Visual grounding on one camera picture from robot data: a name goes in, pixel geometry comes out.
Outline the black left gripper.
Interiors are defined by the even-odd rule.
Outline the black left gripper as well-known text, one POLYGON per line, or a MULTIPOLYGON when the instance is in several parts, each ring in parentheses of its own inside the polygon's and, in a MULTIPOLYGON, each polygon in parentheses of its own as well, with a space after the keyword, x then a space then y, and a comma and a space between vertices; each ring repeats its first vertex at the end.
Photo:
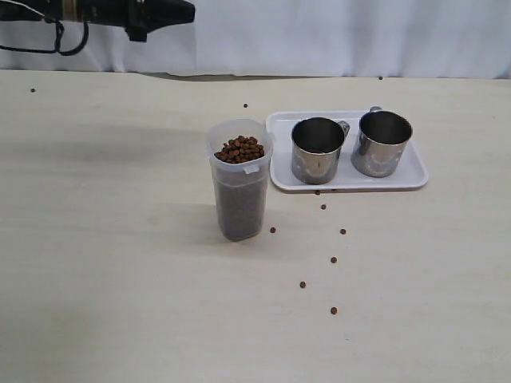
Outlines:
MULTIPOLYGON (((148 34, 159 26, 150 19, 149 8, 144 0, 128 0, 128 21, 125 26, 129 40, 147 42, 148 34)), ((191 24, 195 21, 196 7, 185 0, 159 0, 157 20, 161 27, 191 24)))

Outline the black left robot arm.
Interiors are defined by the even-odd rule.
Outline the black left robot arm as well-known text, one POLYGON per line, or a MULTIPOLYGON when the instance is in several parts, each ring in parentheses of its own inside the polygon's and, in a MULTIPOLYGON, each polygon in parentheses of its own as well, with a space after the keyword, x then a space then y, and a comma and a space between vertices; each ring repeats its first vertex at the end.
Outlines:
POLYGON ((194 22, 196 7, 187 1, 173 0, 48 0, 2 1, 1 19, 5 22, 43 19, 88 22, 121 27, 131 41, 145 42, 147 35, 167 26, 194 22))

